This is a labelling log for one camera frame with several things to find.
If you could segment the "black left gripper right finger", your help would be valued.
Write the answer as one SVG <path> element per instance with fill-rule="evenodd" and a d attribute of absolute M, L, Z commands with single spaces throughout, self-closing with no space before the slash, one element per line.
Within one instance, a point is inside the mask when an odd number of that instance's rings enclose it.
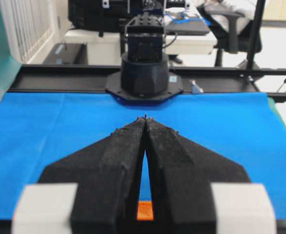
<path fill-rule="evenodd" d="M 274 234 L 264 185 L 244 167 L 149 118 L 147 158 L 155 220 L 171 234 Z"/>

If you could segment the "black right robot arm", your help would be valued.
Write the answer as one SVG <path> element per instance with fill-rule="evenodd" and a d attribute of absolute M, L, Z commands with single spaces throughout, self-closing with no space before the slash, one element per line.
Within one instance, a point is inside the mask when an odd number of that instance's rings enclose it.
<path fill-rule="evenodd" d="M 179 92 L 170 81 L 159 16 L 142 13 L 126 26 L 128 50 L 110 77 L 138 98 Z M 152 208 L 156 224 L 171 234 L 274 234 L 275 212 L 262 184 L 244 167 L 152 118 L 144 121 Z"/>

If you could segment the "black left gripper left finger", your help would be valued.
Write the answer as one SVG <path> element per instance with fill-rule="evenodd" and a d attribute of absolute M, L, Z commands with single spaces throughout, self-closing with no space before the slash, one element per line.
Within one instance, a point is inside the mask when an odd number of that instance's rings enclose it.
<path fill-rule="evenodd" d="M 117 234 L 136 220 L 145 119 L 45 167 L 24 188 L 15 234 Z"/>

